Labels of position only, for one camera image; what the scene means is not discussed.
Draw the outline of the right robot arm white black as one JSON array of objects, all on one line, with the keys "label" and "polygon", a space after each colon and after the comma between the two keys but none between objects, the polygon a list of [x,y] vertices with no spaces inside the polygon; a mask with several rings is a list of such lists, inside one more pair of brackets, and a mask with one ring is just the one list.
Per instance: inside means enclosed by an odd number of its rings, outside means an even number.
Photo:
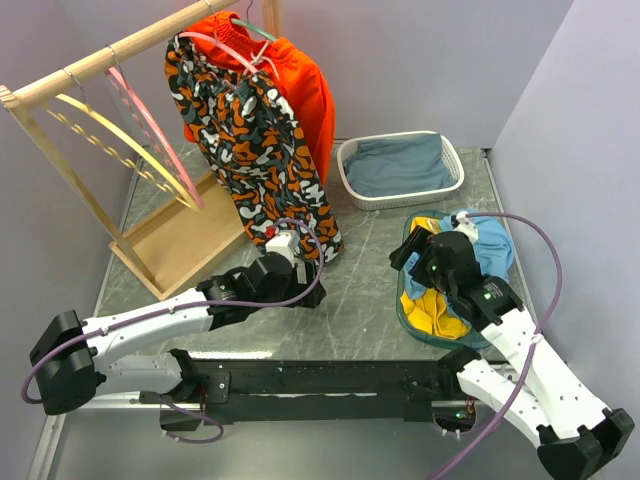
[{"label": "right robot arm white black", "polygon": [[391,253],[391,265],[401,270],[412,256],[412,278],[442,293],[517,373],[510,381],[461,346],[440,361],[437,382],[445,396],[466,394],[491,407],[496,415],[488,427],[506,420],[517,428],[554,479],[589,479],[619,456],[635,427],[631,416],[578,379],[505,280],[482,274],[465,233],[417,226]]}]

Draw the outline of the light blue shorts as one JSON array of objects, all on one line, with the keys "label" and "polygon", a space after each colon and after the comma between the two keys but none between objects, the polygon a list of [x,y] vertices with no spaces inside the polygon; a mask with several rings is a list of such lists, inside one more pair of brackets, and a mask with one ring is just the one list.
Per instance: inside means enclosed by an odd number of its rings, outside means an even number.
[{"label": "light blue shorts", "polygon": [[[473,244],[476,261],[484,275],[500,277],[509,281],[509,270],[514,261],[514,245],[502,224],[492,217],[472,219],[477,227],[478,239]],[[414,216],[410,228],[420,226],[431,232],[440,233],[453,229],[451,219],[446,216],[436,219],[429,216]],[[415,281],[411,270],[420,258],[417,252],[412,253],[403,266],[405,293],[411,300],[419,300],[427,288]]]}]

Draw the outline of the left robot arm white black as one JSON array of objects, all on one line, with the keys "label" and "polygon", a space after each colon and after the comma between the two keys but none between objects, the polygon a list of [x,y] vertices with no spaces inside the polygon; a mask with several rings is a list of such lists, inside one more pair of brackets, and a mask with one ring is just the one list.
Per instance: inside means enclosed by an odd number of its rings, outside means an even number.
[{"label": "left robot arm white black", "polygon": [[42,405],[50,416],[110,393],[141,390],[188,401],[198,392],[199,377],[187,355],[134,359],[134,353],[244,322],[264,308],[313,309],[326,295],[320,282],[324,266],[268,253],[147,307],[85,320],[73,310],[58,314],[29,354],[32,369],[22,399]]}]

